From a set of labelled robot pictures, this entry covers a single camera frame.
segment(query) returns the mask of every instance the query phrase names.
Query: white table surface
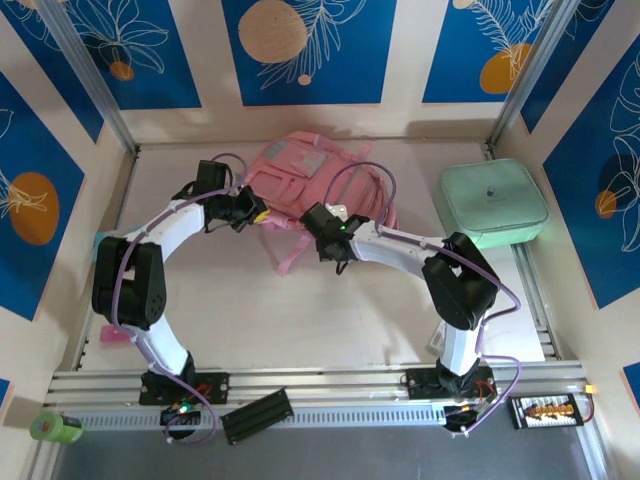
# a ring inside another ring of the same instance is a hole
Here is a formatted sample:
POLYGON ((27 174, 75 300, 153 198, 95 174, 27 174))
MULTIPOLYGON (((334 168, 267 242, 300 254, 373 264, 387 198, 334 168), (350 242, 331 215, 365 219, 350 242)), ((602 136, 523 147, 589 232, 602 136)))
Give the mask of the white table surface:
MULTIPOLYGON (((359 141, 343 142, 356 151, 359 141)), ((261 143, 143 149, 120 226, 156 216, 184 184, 198 161, 229 151, 251 161, 261 143)), ((482 161, 477 143, 378 140, 369 157, 393 171, 401 230, 442 236, 431 200, 439 173, 482 161)), ((230 160, 235 171, 239 166, 230 160)), ((435 361, 425 349, 440 318, 424 280, 392 268, 356 263, 337 277, 310 246, 286 277, 275 272, 295 245, 291 232, 258 226, 237 234, 223 228, 191 237, 165 265, 167 318, 201 368, 361 367, 435 361)), ((542 361, 536 328, 509 247, 484 250, 498 276, 523 301, 520 312, 492 323, 484 352, 542 361)), ((510 306, 500 293, 494 308, 510 306)), ((130 344, 99 341, 102 317, 93 316, 84 370, 144 369, 130 344)))

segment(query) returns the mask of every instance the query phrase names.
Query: gray floor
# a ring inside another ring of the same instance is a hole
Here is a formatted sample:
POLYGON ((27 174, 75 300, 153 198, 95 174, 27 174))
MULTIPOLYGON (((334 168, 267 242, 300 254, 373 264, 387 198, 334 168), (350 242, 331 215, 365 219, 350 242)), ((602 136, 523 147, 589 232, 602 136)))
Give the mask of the gray floor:
POLYGON ((229 446, 167 445, 160 432, 86 432, 57 480, 587 479, 575 429, 515 431, 501 408, 470 438, 440 427, 278 429, 229 446))

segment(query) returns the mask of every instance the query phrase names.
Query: mint green box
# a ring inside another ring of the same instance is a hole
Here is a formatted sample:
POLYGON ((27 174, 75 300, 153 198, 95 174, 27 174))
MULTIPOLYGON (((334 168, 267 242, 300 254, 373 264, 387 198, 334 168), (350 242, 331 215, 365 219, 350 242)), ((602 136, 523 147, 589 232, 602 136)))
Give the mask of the mint green box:
POLYGON ((538 186, 512 158, 447 168, 433 201, 447 236, 462 232, 478 248, 528 242, 549 221, 538 186))

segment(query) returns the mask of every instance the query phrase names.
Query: circuit board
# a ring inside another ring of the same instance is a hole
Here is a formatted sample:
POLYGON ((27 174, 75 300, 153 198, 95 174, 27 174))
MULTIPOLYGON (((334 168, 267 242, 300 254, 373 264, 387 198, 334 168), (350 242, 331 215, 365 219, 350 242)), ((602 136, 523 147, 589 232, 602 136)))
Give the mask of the circuit board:
POLYGON ((516 430, 584 424, 573 394, 509 397, 509 411, 516 430))

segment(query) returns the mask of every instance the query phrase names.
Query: pink backpack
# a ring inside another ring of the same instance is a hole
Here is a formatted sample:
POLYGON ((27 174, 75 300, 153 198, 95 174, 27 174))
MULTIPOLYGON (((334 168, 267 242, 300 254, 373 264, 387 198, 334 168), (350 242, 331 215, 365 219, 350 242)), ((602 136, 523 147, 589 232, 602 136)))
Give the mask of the pink backpack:
MULTIPOLYGON (((345 166, 365 160, 371 143, 353 154, 328 138, 307 132, 294 132, 274 140, 249 165, 246 184, 265 200, 270 213, 261 222, 265 228, 284 228, 301 234, 296 247, 278 267, 286 275, 291 263, 313 240, 299 218, 316 202, 323 202, 329 183, 345 166)), ((375 219, 389 196, 382 177, 368 165, 346 170, 334 182, 327 203, 344 205, 349 216, 375 219)), ((391 205, 383 225, 396 226, 395 206, 391 205)))

